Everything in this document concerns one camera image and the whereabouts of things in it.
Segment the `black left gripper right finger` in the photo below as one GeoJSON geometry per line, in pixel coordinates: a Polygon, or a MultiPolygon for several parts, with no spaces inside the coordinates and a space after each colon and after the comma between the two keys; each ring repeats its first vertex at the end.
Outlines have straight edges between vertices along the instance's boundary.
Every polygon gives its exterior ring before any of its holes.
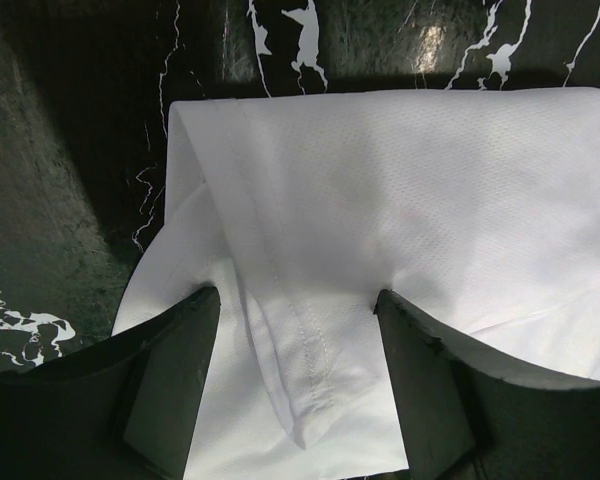
{"type": "Polygon", "coordinates": [[[374,308],[413,479],[600,479],[600,381],[515,358],[398,294],[374,308]]]}

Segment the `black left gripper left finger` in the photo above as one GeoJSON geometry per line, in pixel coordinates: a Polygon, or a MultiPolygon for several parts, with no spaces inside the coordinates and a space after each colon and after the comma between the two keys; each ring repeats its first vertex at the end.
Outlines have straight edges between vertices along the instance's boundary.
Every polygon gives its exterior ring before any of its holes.
{"type": "Polygon", "coordinates": [[[180,479],[219,324],[205,287],[26,372],[0,373],[0,479],[180,479]]]}

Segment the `white t shirt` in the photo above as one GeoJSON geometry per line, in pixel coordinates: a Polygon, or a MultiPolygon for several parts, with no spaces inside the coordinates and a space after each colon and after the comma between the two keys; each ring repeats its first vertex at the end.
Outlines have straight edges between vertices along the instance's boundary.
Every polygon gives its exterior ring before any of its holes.
{"type": "Polygon", "coordinates": [[[384,289],[600,380],[600,89],[177,101],[166,173],[113,330],[218,289],[188,479],[403,469],[384,289]]]}

